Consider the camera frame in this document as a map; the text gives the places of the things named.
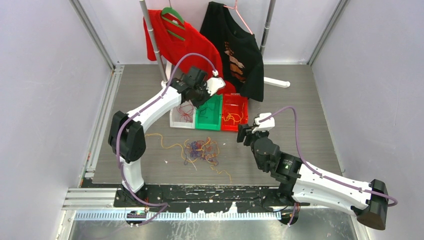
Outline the black printed t-shirt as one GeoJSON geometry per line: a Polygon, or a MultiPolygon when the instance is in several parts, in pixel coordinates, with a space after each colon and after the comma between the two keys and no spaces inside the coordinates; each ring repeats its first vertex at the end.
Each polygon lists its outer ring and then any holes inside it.
{"type": "Polygon", "coordinates": [[[225,87],[217,93],[238,93],[264,100],[264,62],[254,34],[239,26],[223,3],[208,3],[199,30],[220,54],[225,87]]]}

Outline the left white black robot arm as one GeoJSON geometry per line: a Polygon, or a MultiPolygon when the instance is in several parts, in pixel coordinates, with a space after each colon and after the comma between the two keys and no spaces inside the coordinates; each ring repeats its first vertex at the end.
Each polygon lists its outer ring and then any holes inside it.
{"type": "Polygon", "coordinates": [[[200,107],[225,85],[221,78],[208,78],[205,71],[196,67],[169,83],[143,105],[129,112],[117,111],[112,117],[108,144],[116,155],[122,185],[128,190],[126,200],[135,207],[146,200],[141,170],[141,158],[147,149],[146,131],[164,114],[185,102],[200,107]]]}

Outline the pink clothes hanger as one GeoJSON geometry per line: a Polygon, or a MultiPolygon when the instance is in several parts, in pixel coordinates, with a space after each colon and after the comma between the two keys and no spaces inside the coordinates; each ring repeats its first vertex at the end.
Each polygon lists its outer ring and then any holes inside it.
{"type": "Polygon", "coordinates": [[[241,20],[241,22],[243,23],[243,25],[246,28],[246,31],[249,32],[251,35],[253,35],[253,32],[251,30],[251,28],[248,26],[248,24],[246,23],[246,21],[244,20],[244,18],[242,17],[239,8],[238,8],[238,0],[234,1],[234,5],[233,6],[229,6],[229,5],[224,5],[225,8],[230,9],[230,10],[234,10],[236,15],[239,17],[239,19],[241,20]]]}

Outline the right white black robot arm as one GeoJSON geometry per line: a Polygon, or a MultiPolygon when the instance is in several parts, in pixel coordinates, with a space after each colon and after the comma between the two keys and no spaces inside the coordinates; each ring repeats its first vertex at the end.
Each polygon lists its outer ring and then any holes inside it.
{"type": "Polygon", "coordinates": [[[269,139],[269,132],[237,126],[238,143],[250,147],[257,168],[279,182],[277,198],[283,205],[310,204],[355,216],[371,229],[386,229],[389,200],[384,182],[359,181],[320,169],[285,153],[269,139]]]}

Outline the red t-shirt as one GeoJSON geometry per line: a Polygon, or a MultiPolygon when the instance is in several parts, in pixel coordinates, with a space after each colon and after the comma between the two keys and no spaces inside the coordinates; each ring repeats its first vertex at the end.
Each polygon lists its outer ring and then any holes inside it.
{"type": "MultiPolygon", "coordinates": [[[[176,66],[176,63],[188,53],[201,54],[213,63],[219,73],[218,76],[225,79],[223,76],[222,60],[216,47],[186,21],[184,21],[185,30],[169,24],[161,18],[161,11],[162,10],[148,9],[155,41],[161,56],[176,66]]],[[[146,38],[147,58],[150,61],[156,61],[144,18],[143,27],[146,38]]],[[[207,60],[199,56],[188,56],[179,65],[179,69],[183,73],[187,73],[192,66],[207,72],[208,77],[213,77],[212,66],[207,60]]],[[[224,81],[225,87],[220,89],[217,94],[235,93],[236,88],[227,80],[224,81]]]]}

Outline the red plastic bin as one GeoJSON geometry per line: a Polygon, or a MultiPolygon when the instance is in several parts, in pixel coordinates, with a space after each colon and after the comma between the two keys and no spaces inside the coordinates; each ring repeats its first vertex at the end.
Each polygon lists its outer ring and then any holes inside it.
{"type": "Polygon", "coordinates": [[[238,93],[225,93],[222,96],[220,130],[237,132],[238,124],[247,124],[248,120],[248,99],[238,93]]]}

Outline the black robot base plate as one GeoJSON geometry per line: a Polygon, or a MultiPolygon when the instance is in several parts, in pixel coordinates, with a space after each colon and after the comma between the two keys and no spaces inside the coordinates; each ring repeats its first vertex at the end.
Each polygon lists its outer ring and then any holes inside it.
{"type": "Polygon", "coordinates": [[[268,185],[159,185],[146,184],[136,195],[151,204],[151,211],[160,210],[167,203],[169,213],[226,213],[231,206],[237,213],[270,212],[286,208],[293,203],[279,198],[278,187],[268,185]]]}

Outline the metal clothes rack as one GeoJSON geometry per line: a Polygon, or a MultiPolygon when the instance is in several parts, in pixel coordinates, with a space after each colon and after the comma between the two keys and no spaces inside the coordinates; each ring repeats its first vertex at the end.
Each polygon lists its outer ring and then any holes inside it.
{"type": "MultiPolygon", "coordinates": [[[[147,32],[148,32],[148,35],[149,35],[149,38],[150,38],[150,42],[151,42],[151,45],[152,45],[152,48],[153,48],[153,52],[155,54],[156,62],[158,63],[159,72],[160,72],[161,77],[162,77],[161,84],[164,86],[166,83],[169,82],[171,70],[173,68],[172,68],[172,65],[170,63],[167,63],[166,67],[164,67],[160,50],[157,47],[157,43],[156,43],[156,39],[155,39],[155,35],[154,35],[154,29],[153,29],[152,24],[151,24],[151,20],[150,20],[149,11],[148,11],[148,8],[147,8],[146,1],[145,0],[139,0],[139,5],[140,5],[142,13],[143,13],[147,32]]],[[[265,53],[265,48],[266,48],[266,44],[267,44],[267,40],[268,40],[268,35],[269,35],[269,30],[270,30],[270,26],[271,26],[271,21],[272,21],[272,16],[273,16],[273,13],[274,13],[275,5],[276,5],[276,0],[270,0],[269,1],[269,6],[268,6],[268,10],[267,10],[267,15],[266,15],[266,20],[265,20],[265,24],[264,24],[261,43],[259,45],[259,49],[260,49],[262,55],[264,55],[264,53],[265,53]]],[[[288,88],[291,85],[291,83],[289,81],[279,80],[279,79],[270,78],[270,77],[264,77],[264,83],[271,85],[271,86],[280,87],[280,88],[288,88]]]]}

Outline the green clothes hanger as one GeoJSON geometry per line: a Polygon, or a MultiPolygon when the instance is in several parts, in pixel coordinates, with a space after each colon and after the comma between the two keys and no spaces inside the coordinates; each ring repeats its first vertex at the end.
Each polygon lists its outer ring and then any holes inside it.
{"type": "Polygon", "coordinates": [[[185,30],[185,21],[182,16],[171,6],[165,7],[160,12],[161,18],[168,22],[170,25],[175,26],[181,30],[185,30]]]}

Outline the white plastic bin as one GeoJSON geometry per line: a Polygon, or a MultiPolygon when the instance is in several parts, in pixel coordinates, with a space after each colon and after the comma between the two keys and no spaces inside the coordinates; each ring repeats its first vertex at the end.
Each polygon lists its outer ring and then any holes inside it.
{"type": "Polygon", "coordinates": [[[186,101],[170,110],[171,128],[195,129],[197,109],[191,101],[186,101]]]}

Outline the green plastic bin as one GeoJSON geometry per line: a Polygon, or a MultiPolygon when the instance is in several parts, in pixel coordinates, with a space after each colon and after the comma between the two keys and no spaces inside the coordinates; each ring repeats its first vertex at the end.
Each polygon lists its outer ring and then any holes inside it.
{"type": "Polygon", "coordinates": [[[214,95],[196,110],[195,129],[220,131],[223,96],[214,95]]]}

